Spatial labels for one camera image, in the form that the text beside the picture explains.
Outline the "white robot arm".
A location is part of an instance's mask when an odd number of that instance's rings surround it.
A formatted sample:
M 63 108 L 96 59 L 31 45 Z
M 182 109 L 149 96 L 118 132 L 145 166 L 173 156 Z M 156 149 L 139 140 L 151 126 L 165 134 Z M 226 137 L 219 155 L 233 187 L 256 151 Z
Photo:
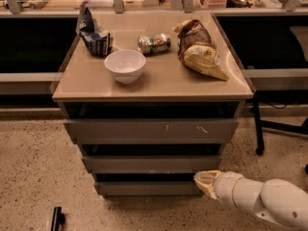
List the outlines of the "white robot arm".
M 259 182 L 220 170 L 199 171 L 193 179 L 221 205 L 246 210 L 287 231 L 308 231 L 308 193 L 288 181 Z

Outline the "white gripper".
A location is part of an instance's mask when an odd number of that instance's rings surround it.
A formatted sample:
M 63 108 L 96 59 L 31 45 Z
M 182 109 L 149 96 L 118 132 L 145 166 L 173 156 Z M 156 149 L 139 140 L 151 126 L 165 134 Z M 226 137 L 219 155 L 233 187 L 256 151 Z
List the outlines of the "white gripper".
M 243 176 L 239 173 L 232 171 L 221 173 L 220 170 L 199 171 L 193 177 L 195 184 L 207 196 L 228 207 L 235 206 L 233 191 L 237 182 L 242 178 Z

